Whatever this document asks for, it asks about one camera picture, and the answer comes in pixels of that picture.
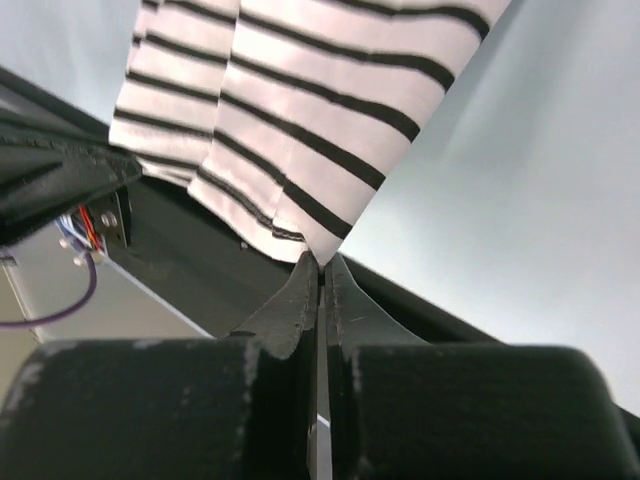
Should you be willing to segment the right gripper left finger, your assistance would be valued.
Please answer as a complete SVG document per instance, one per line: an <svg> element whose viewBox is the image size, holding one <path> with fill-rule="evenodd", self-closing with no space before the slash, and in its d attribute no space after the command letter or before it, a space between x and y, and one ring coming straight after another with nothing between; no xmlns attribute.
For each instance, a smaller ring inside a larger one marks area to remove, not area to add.
<svg viewBox="0 0 640 480"><path fill-rule="evenodd" d="M1 409L5 479L306 479L319 269L227 336L56 341Z"/></svg>

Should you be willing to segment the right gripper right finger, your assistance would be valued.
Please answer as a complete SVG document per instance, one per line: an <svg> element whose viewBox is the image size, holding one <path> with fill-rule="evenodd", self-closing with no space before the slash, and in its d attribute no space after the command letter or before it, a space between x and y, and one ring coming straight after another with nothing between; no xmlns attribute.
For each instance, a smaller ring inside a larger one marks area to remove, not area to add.
<svg viewBox="0 0 640 480"><path fill-rule="evenodd" d="M631 479L635 449L607 384L556 346L431 344L325 267L337 479Z"/></svg>

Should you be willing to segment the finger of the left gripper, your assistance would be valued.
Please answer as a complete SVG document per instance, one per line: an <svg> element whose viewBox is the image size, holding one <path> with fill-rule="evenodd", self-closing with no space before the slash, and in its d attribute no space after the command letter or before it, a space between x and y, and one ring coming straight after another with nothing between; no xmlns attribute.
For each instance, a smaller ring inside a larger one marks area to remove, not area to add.
<svg viewBox="0 0 640 480"><path fill-rule="evenodd" d="M141 175L132 153L95 135L3 109L1 243L15 245Z"/></svg>

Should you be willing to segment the black white striped tank top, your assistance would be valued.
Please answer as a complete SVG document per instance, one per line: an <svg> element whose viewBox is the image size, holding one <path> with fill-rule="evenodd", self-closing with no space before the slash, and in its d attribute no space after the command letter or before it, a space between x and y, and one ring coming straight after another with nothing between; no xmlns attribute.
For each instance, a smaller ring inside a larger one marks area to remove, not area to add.
<svg viewBox="0 0 640 480"><path fill-rule="evenodd" d="M109 140L259 252L326 264L507 6L144 1Z"/></svg>

